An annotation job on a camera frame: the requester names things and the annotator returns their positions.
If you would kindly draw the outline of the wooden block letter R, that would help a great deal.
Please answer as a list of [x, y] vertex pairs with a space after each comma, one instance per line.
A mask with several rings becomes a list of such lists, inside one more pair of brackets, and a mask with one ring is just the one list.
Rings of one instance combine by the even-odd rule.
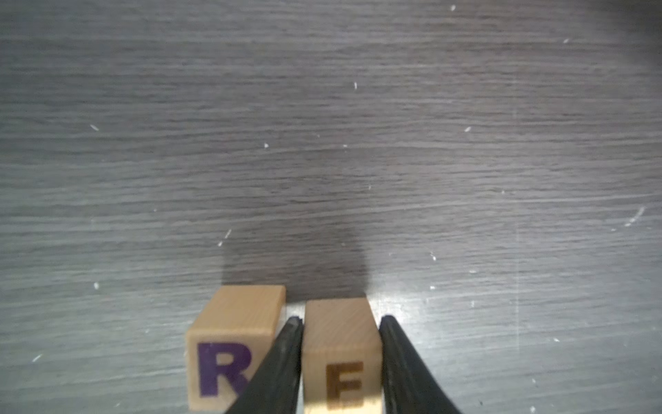
[[224, 412], [248, 386], [282, 321], [284, 286], [223, 286], [185, 334], [192, 411]]

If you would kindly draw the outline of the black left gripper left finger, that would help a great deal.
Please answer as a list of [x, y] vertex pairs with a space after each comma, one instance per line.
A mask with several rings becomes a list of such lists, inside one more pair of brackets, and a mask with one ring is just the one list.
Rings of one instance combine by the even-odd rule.
[[246, 390], [227, 414], [293, 414], [298, 409], [304, 324], [289, 317]]

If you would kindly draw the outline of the wooden block letter E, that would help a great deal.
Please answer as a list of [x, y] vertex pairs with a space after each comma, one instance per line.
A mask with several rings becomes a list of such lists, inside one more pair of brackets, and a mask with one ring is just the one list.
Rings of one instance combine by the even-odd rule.
[[383, 343], [366, 298], [310, 300], [302, 347], [306, 413], [381, 413]]

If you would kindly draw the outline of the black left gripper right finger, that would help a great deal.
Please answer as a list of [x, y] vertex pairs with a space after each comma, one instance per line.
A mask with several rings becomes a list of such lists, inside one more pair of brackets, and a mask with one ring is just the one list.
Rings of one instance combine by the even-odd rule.
[[387, 413], [460, 414], [395, 317], [382, 317], [379, 334], [383, 343], [382, 377]]

